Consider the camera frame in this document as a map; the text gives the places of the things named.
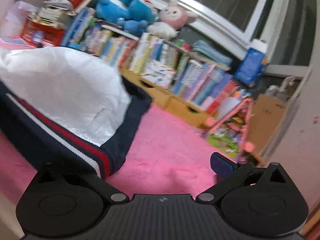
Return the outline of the white and navy jacket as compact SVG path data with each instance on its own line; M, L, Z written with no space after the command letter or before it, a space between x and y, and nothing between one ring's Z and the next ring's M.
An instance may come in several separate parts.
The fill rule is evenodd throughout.
M111 176L151 102L116 67L81 51L1 49L1 128L34 167L57 161Z

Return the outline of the cardboard box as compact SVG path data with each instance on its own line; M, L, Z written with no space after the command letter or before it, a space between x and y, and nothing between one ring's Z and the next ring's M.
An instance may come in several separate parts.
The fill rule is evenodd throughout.
M253 105L253 116L250 118L247 140L254 145L251 156L262 164L266 157L263 152L286 113L287 103L260 94Z

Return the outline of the pink bunny table mat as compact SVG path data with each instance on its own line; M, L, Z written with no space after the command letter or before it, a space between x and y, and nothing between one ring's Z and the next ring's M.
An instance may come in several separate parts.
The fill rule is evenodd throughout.
M1 130L20 152L20 146L11 132ZM209 168L212 151L213 148L191 131L187 124L151 104L140 121L125 163L106 179L127 194L197 195L216 183ZM83 168L68 168L57 161L44 162L39 167L31 165L39 169L46 163L56 164L66 171L90 172Z

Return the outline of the row of upright books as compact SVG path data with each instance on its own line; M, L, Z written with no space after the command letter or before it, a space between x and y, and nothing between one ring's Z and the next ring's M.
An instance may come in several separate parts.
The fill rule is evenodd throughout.
M151 93L156 104L180 116L191 109L205 116L222 111L222 104L234 99L251 104L241 95L232 75L218 64L200 63L168 41L142 31L146 21L117 20L109 24L84 8L74 16L60 41L120 69L136 85Z

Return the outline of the blue package on sill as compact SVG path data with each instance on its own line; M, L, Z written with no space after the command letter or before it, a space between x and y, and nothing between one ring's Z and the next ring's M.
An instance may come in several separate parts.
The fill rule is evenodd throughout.
M267 43L264 40L254 39L234 77L248 87L254 87L268 64L266 52Z

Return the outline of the wooden drawer organizer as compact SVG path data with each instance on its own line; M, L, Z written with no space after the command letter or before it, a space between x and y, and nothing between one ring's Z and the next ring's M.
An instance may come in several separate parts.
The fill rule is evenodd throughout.
M199 107L174 95L171 91L151 83L132 71L123 69L121 74L130 82L145 90L158 107L182 119L191 126L197 128L207 127L206 122L209 119L209 115L201 111Z

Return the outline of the white pencil pattern box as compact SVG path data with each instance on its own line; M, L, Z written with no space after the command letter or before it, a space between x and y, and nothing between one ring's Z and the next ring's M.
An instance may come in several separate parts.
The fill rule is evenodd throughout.
M146 64L141 76L159 87L168 89L175 76L175 71L156 60L151 60Z

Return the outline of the red plastic crate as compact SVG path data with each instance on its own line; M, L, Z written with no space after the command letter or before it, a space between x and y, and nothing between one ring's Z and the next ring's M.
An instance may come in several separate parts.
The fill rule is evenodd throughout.
M63 29L26 20L20 38L32 46L56 47L60 44L64 33Z

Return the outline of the stack of papers and booklets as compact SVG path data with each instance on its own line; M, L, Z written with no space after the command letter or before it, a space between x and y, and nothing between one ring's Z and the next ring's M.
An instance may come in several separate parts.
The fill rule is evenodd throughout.
M27 19L34 23L66 30L76 15L71 2L45 1L36 12L30 12Z

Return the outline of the blue plush toy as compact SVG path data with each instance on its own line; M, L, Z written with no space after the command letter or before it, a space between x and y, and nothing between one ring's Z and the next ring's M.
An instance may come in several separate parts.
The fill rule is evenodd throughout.
M95 15L136 37L158 20L158 10L149 0L98 0Z

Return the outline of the pink bunny plush toy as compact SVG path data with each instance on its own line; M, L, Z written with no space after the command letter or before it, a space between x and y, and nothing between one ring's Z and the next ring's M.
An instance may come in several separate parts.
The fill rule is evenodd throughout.
M159 20L147 27L147 32L165 40L177 36L177 31L186 24L197 20L198 14L180 7L176 0L171 0L159 13Z

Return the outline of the pink toy house frame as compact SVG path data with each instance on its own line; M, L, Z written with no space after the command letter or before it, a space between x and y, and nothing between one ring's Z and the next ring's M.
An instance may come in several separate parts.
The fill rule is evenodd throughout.
M245 98L228 113L206 121L208 131L204 138L223 153L235 158L243 152L252 152L255 144L248 140L249 122L253 113L253 99Z

